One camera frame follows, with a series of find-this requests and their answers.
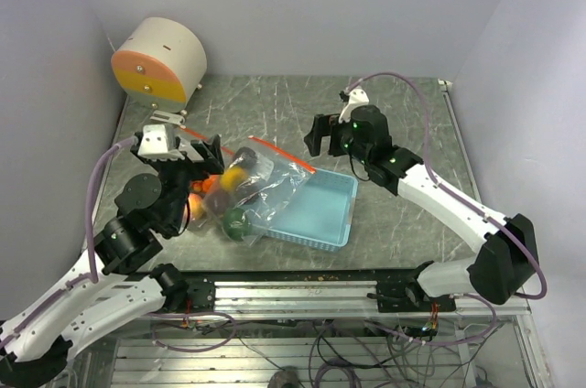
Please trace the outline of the yellow green mango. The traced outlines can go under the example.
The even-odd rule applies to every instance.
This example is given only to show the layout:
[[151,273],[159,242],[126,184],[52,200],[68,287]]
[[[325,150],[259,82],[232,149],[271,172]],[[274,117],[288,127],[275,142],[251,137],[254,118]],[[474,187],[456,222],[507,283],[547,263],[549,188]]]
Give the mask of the yellow green mango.
[[226,191],[235,191],[248,178],[248,172],[244,168],[229,167],[220,177],[220,186]]

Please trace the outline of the dark purple mangosteen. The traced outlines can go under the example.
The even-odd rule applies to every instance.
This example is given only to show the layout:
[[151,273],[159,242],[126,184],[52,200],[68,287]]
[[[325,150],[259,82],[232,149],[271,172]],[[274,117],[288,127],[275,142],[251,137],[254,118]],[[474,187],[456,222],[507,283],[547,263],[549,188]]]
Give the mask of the dark purple mangosteen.
[[218,218],[232,207],[232,203],[231,194],[224,189],[209,191],[203,201],[206,212]]

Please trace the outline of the pink yellow peach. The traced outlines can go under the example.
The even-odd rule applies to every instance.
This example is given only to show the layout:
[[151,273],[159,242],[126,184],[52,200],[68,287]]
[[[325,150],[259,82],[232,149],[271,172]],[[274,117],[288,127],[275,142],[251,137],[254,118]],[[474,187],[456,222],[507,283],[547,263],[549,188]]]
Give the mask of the pink yellow peach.
[[190,193],[188,197],[189,215],[192,221],[199,220],[205,215],[205,208],[203,206],[203,198],[196,194]]

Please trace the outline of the spare clear plastic bag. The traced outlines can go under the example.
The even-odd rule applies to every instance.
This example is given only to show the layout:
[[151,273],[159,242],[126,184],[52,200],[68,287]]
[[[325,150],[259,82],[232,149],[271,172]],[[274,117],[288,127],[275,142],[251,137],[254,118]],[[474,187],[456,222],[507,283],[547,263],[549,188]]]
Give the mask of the spare clear plastic bag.
[[[222,229],[223,216],[220,218],[215,217],[207,213],[206,210],[205,216],[216,223],[228,241],[251,246],[265,236],[266,231],[276,221],[277,216],[290,204],[299,189],[315,174],[316,169],[302,159],[256,136],[248,136],[240,147],[242,146],[248,146],[255,150],[258,157],[256,166],[246,170],[249,175],[248,179],[265,182],[259,199],[251,204],[239,206],[235,201],[234,191],[227,191],[231,194],[233,201],[230,209],[241,208],[245,211],[251,223],[250,234],[242,242],[233,241],[225,235]],[[233,167],[233,155],[224,172],[229,167]],[[222,174],[219,175],[211,190],[222,189],[220,186]]]

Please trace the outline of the green lime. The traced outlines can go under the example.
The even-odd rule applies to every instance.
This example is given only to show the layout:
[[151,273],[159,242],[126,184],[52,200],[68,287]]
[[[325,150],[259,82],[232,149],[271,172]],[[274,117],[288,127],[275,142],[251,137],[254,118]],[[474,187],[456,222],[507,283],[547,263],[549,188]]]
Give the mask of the green lime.
[[251,232],[251,223],[243,209],[232,208],[223,215],[222,229],[229,239],[242,242]]

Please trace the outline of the clear orange zip bag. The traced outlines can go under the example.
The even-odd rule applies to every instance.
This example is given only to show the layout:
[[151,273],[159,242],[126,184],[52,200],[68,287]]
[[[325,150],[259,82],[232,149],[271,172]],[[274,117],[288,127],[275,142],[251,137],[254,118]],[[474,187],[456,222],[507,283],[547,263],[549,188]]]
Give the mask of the clear orange zip bag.
[[203,199],[212,189],[217,175],[206,175],[204,180],[195,180],[190,183],[190,193],[184,210],[184,227],[187,229],[201,227],[205,221]]

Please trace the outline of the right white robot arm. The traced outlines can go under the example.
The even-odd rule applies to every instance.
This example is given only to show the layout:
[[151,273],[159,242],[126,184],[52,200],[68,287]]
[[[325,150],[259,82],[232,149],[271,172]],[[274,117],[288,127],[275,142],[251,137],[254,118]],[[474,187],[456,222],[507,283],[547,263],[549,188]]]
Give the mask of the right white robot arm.
[[472,256],[418,266],[405,286],[405,303],[424,310],[437,297],[475,293],[504,304],[537,273],[534,225],[521,213],[507,217],[485,207],[428,169],[422,157],[394,144],[388,123],[373,105],[339,114],[317,114],[304,143],[312,156],[329,138],[330,156],[346,156],[364,167],[368,180],[427,211],[455,232]]

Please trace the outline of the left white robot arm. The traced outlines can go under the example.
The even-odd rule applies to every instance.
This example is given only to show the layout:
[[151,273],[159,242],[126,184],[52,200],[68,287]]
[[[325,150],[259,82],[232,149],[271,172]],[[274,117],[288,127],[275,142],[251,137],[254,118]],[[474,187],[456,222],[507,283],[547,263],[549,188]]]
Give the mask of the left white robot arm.
[[[116,215],[96,232],[92,213],[98,177],[124,148],[153,170],[127,182],[115,199]],[[161,264],[131,288],[101,297],[159,254],[162,239],[187,229],[192,183],[221,175],[224,168],[218,135],[187,141],[171,132],[143,130],[106,150],[86,192],[85,250],[43,296],[1,323],[1,383],[40,387],[113,330],[160,309],[180,310],[188,286],[173,264]]]

